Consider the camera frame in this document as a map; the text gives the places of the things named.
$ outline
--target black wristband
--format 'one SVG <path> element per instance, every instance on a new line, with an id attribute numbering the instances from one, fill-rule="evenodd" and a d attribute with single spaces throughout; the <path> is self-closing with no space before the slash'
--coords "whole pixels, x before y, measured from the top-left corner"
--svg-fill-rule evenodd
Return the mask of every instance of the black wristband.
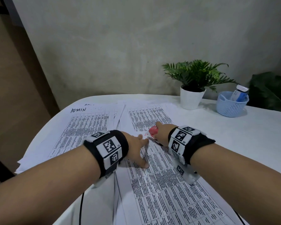
<path id="1" fill-rule="evenodd" d="M 108 153 L 108 155 L 106 155 L 103 158 L 102 155 L 100 154 L 100 152 L 98 151 L 97 146 L 99 144 L 104 143 L 107 140 L 111 140 L 111 137 L 113 137 L 113 136 L 116 137 L 116 139 L 118 140 L 118 142 L 120 144 L 122 156 L 116 162 L 111 163 L 110 167 L 105 169 L 104 158 L 112 155 L 113 153 L 116 154 L 117 150 L 110 151 Z M 118 130 L 112 130 L 107 135 L 104 135 L 101 138 L 98 138 L 97 140 L 95 140 L 93 142 L 89 142 L 87 140 L 84 140 L 83 141 L 83 145 L 93 154 L 93 156 L 97 160 L 97 162 L 99 164 L 99 167 L 100 167 L 100 170 L 101 170 L 100 178 L 105 176 L 105 175 L 107 175 L 107 174 L 109 174 L 109 173 L 111 173 L 111 172 L 113 172 L 116 169 L 117 164 L 128 154 L 128 149 L 129 149 L 126 137 L 124 136 L 124 134 L 122 132 L 120 132 Z"/>
<path id="2" fill-rule="evenodd" d="M 169 132 L 168 141 L 170 141 L 173 132 L 177 128 L 178 127 L 175 127 Z M 187 164 L 190 164 L 191 157 L 199 148 L 213 143 L 215 143 L 215 140 L 208 138 L 206 135 L 203 135 L 202 133 L 192 136 L 191 140 L 185 145 L 185 149 L 182 155 L 185 159 L 185 162 Z"/>

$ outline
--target red object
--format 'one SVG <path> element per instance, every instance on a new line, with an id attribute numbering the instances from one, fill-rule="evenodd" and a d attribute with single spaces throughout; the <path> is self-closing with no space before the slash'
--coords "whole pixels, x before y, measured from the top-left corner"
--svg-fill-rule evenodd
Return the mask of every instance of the red object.
<path id="1" fill-rule="evenodd" d="M 157 126 L 153 126 L 149 129 L 149 133 L 151 134 L 151 136 L 153 137 L 155 134 L 158 133 L 158 128 Z"/>

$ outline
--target table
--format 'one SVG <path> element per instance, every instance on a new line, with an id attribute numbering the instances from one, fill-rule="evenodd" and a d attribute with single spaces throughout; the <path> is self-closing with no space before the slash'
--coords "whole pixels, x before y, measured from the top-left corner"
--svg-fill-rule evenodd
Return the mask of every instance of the table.
<path id="1" fill-rule="evenodd" d="M 185 118 L 185 124 L 206 132 L 217 144 L 241 155 L 254 159 L 281 173 L 281 112 L 246 106 L 241 117 L 229 118 L 218 114 L 216 101 L 202 99 L 196 110 L 180 107 L 179 96 L 120 94 L 101 95 L 80 99 L 75 103 L 115 103 L 119 100 L 155 100 L 171 102 L 178 106 L 177 115 Z M 34 137 L 26 153 L 33 151 L 60 121 L 64 109 L 54 116 Z M 100 188 L 89 188 L 85 192 L 82 209 L 83 222 L 92 224 L 112 224 L 113 177 L 107 179 Z M 54 223 L 78 224 L 79 197 Z"/>

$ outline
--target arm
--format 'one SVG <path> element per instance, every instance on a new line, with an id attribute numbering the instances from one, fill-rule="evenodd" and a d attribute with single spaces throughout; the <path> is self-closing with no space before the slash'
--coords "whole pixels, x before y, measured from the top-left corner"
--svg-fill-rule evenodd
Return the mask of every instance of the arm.
<path id="1" fill-rule="evenodd" d="M 154 136 L 168 146 L 176 125 L 156 123 Z M 281 174 L 217 144 L 199 148 L 193 168 L 251 225 L 281 224 Z"/>
<path id="2" fill-rule="evenodd" d="M 127 158 L 147 168 L 140 149 L 148 140 L 123 134 Z M 97 160 L 79 146 L 5 181 L 0 185 L 0 225 L 54 223 L 100 174 Z"/>

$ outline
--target hand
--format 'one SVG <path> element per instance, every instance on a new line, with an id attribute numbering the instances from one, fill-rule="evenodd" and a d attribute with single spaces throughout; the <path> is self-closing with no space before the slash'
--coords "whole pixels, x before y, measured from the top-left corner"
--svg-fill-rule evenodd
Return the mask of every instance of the hand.
<path id="1" fill-rule="evenodd" d="M 153 137 L 161 143 L 163 146 L 168 146 L 169 141 L 168 141 L 168 136 L 171 130 L 177 125 L 173 124 L 162 124 L 160 121 L 156 122 L 156 127 L 158 128 L 158 133 L 155 134 Z"/>
<path id="2" fill-rule="evenodd" d="M 141 147 L 147 145 L 149 143 L 149 140 L 148 139 L 143 140 L 143 136 L 141 134 L 138 137 L 136 137 L 136 136 L 131 136 L 126 132 L 122 132 L 122 133 L 126 137 L 129 146 L 128 154 L 126 157 L 132 160 L 133 162 L 135 162 L 138 166 L 142 168 L 148 168 L 149 163 L 146 162 L 146 160 L 144 160 L 141 157 Z"/>

